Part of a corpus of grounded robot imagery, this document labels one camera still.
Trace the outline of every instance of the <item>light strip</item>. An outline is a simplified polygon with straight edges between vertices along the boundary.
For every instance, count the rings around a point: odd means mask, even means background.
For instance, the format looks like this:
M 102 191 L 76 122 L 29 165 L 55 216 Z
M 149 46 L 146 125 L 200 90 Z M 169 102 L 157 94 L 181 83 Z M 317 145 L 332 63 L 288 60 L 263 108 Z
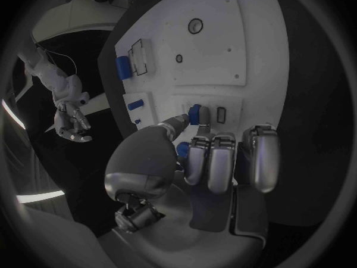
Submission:
M 23 129 L 26 129 L 24 123 L 22 123 L 22 122 L 20 121 L 20 119 L 18 119 L 18 118 L 16 117 L 16 115 L 11 111 L 11 109 L 10 109 L 9 106 L 5 103 L 4 100 L 2 101 L 2 106 L 5 108 L 6 112 L 12 117 L 12 119 L 14 119 L 14 120 L 16 121 L 17 124 L 19 124 Z
M 17 195 L 16 197 L 20 204 L 26 204 L 28 202 L 48 200 L 49 198 L 59 197 L 60 195 L 64 195 L 64 192 L 56 191 L 38 195 Z

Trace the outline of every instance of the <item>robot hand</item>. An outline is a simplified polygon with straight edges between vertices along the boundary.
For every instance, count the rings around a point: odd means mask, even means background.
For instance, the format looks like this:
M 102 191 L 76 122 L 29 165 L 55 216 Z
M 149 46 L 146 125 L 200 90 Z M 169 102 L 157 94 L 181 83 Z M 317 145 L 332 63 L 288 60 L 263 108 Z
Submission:
M 55 115 L 55 128 L 60 137 L 74 142 L 89 142 L 90 136 L 81 136 L 90 124 L 80 108 L 70 102 L 62 102 Z

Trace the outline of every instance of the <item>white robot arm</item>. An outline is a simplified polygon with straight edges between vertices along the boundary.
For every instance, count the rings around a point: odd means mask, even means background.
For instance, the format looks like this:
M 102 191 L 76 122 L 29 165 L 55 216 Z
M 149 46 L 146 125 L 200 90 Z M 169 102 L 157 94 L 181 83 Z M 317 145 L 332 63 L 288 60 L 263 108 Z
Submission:
M 91 141 L 90 136 L 82 136 L 90 129 L 90 124 L 79 107 L 88 103 L 89 94 L 82 92 L 79 77 L 76 74 L 68 77 L 59 67 L 49 62 L 46 52 L 36 48 L 31 37 L 23 42 L 18 56 L 25 63 L 25 69 L 32 76 L 37 76 L 52 92 L 57 108 L 54 118 L 57 134 L 74 142 Z

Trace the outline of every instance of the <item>wire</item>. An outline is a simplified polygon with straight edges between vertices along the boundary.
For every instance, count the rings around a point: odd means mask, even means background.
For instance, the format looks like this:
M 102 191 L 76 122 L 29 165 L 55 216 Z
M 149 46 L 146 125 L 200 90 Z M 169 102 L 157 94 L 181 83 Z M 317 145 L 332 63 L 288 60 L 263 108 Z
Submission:
M 76 65 L 76 63 L 74 62 L 74 60 L 72 60 L 71 57 L 69 57 L 68 55 L 59 54 L 59 53 L 57 53 L 57 52 L 53 52 L 53 51 L 49 51 L 48 49 L 45 49 L 43 46 L 41 46 L 41 45 L 36 41 L 36 39 L 35 39 L 35 37 L 33 36 L 32 33 L 31 33 L 31 38 L 32 38 L 32 40 L 33 40 L 33 42 L 34 42 L 35 44 L 37 44 L 41 49 L 43 49 L 43 50 L 48 54 L 48 56 L 51 58 L 52 62 L 53 62 L 55 65 L 56 65 L 56 63 L 55 63 L 54 59 L 52 58 L 52 56 L 49 54 L 49 52 L 51 52 L 51 53 L 53 53 L 53 54 L 56 54 L 56 55 L 62 55 L 63 57 L 69 58 L 69 59 L 72 61 L 73 65 L 74 65 L 74 68 L 75 68 L 75 71 L 76 71 L 76 74 L 77 74 L 77 65 Z

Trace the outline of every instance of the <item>circular hole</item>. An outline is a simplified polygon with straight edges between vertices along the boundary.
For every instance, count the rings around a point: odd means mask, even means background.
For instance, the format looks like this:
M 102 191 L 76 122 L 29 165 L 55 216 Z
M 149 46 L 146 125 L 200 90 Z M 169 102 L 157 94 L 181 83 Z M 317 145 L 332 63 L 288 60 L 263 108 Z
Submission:
M 203 22 L 200 19 L 192 19 L 189 23 L 189 32 L 191 34 L 198 34 L 203 29 Z
M 176 56 L 176 61 L 177 61 L 178 63 L 182 63 L 182 55 L 177 55 L 177 56 Z

